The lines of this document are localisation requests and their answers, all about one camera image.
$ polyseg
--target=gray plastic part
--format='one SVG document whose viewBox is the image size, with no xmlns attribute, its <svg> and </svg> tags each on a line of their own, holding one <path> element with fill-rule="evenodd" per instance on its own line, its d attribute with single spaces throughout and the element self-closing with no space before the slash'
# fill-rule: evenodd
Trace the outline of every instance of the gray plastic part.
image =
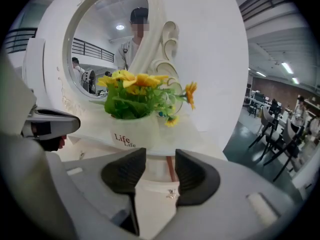
<svg viewBox="0 0 320 240">
<path fill-rule="evenodd" d="M 80 128 L 80 119 L 72 114 L 55 109 L 36 107 L 31 111 L 31 116 L 26 119 L 26 123 L 43 123 L 50 124 L 50 134 L 40 135 L 40 141 L 51 140 L 74 133 Z"/>
<path fill-rule="evenodd" d="M 24 213 L 51 237 L 77 239 L 41 146 L 30 139 L 0 135 L 0 147 L 4 182 Z"/>
<path fill-rule="evenodd" d="M 139 239 L 109 221 L 108 215 L 114 214 L 115 219 L 119 212 L 126 211 L 121 208 L 127 203 L 122 198 L 115 202 L 117 208 L 103 210 L 104 215 L 74 184 L 56 154 L 45 154 L 34 140 L 16 136 L 1 134 L 0 144 L 4 182 L 26 215 L 47 234 L 63 240 Z M 125 156 L 127 152 L 111 155 L 110 159 L 122 154 Z"/>
<path fill-rule="evenodd" d="M 106 164 L 131 152 L 132 150 L 128 150 L 65 163 L 62 163 L 56 154 L 46 153 L 54 184 L 74 223 L 79 239 L 138 239 L 115 225 L 120 224 L 129 215 L 129 197 L 112 192 L 100 178 L 100 171 Z M 71 176 L 67 174 L 68 170 L 79 167 L 82 168 L 82 172 Z"/>
<path fill-rule="evenodd" d="M 53 153 L 47 153 L 53 181 L 60 196 L 68 192 L 65 181 L 67 171 L 81 168 L 82 172 L 68 175 L 79 190 L 79 194 L 88 200 L 94 208 L 116 225 L 120 225 L 130 214 L 130 198 L 124 194 L 114 193 L 101 179 L 102 169 L 115 160 L 125 157 L 130 151 L 100 157 L 68 161 L 62 163 L 60 158 Z"/>
<path fill-rule="evenodd" d="M 203 204 L 178 207 L 176 215 L 155 240 L 239 240 L 253 236 L 265 229 L 246 198 L 247 195 L 257 192 L 262 193 L 280 215 L 294 207 L 289 196 L 249 168 L 207 155 L 183 151 L 213 166 L 220 175 L 220 186 Z"/>
</svg>

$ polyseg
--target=white shirt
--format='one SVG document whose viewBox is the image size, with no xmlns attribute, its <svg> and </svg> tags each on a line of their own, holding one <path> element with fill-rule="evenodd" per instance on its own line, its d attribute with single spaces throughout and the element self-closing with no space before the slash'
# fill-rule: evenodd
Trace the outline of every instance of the white shirt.
<svg viewBox="0 0 320 240">
<path fill-rule="evenodd" d="M 83 73 L 85 73 L 86 71 L 83 68 L 81 68 L 79 65 L 75 66 L 73 68 L 73 71 L 74 71 L 75 79 L 78 81 L 78 83 L 81 84 L 81 77 Z"/>
<path fill-rule="evenodd" d="M 315 137 L 320 132 L 320 120 L 318 118 L 315 118 L 310 122 L 310 132 L 311 135 Z"/>
<path fill-rule="evenodd" d="M 303 126 L 305 124 L 307 116 L 306 113 L 306 108 L 302 109 L 300 105 L 297 105 L 294 109 L 294 113 L 291 118 L 291 123 L 297 127 Z"/>
<path fill-rule="evenodd" d="M 115 54 L 115 61 L 118 70 L 128 70 L 130 68 L 130 65 L 134 60 L 138 49 L 139 44 L 136 44 L 133 39 L 120 45 Z"/>
</svg>

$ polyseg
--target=railing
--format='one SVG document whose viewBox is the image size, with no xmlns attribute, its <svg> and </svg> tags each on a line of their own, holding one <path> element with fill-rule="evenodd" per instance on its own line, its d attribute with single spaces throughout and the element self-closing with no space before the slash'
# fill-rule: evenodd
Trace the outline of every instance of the railing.
<svg viewBox="0 0 320 240">
<path fill-rule="evenodd" d="M 34 38 L 36 33 L 36 27 L 22 27 L 8 31 L 3 42 L 6 52 L 11 54 L 25 51 L 27 49 L 29 39 Z M 78 38 L 73 39 L 72 53 L 94 57 L 112 63 L 115 58 L 115 55 L 112 52 Z"/>
<path fill-rule="evenodd" d="M 114 62 L 115 57 L 115 55 L 112 52 L 102 49 L 92 43 L 80 40 L 78 38 L 73 39 L 72 53 L 94 57 L 112 63 Z"/>
<path fill-rule="evenodd" d="M 239 6 L 239 9 L 245 22 L 266 10 L 289 2 L 289 0 L 247 0 Z"/>
<path fill-rule="evenodd" d="M 36 27 L 22 27 L 9 30 L 3 42 L 6 52 L 11 54 L 25 51 L 29 39 L 34 38 L 36 33 Z"/>
</svg>

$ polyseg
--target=black rubber pad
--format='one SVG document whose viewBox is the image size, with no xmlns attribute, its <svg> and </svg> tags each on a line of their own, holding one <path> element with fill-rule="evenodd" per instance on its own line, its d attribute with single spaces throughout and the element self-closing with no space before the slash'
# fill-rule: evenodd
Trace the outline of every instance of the black rubber pad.
<svg viewBox="0 0 320 240">
<path fill-rule="evenodd" d="M 211 165 L 175 150 L 175 171 L 179 178 L 176 206 L 196 206 L 208 200 L 220 186 L 220 175 Z"/>
<path fill-rule="evenodd" d="M 132 213 L 120 225 L 123 229 L 139 236 L 139 224 L 135 206 L 135 187 L 146 169 L 146 149 L 140 148 L 108 163 L 101 171 L 103 182 L 115 193 L 130 197 Z"/>
</svg>

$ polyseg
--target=gray floor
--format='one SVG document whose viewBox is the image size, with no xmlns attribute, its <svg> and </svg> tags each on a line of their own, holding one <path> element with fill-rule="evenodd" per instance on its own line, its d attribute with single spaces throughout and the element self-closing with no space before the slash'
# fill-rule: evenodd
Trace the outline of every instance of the gray floor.
<svg viewBox="0 0 320 240">
<path fill-rule="evenodd" d="M 260 156 L 264 151 L 265 144 L 260 141 L 248 149 L 248 146 L 256 138 L 257 136 L 252 131 L 238 121 L 223 153 L 229 161 L 252 169 L 272 183 L 272 180 L 283 165 L 276 159 L 272 163 L 263 166 L 263 163 L 269 160 L 272 154 L 266 154 L 262 161 L 260 161 Z M 286 169 L 273 184 L 291 196 L 294 202 L 302 202 L 300 192 L 292 184 L 291 177 Z"/>
</svg>

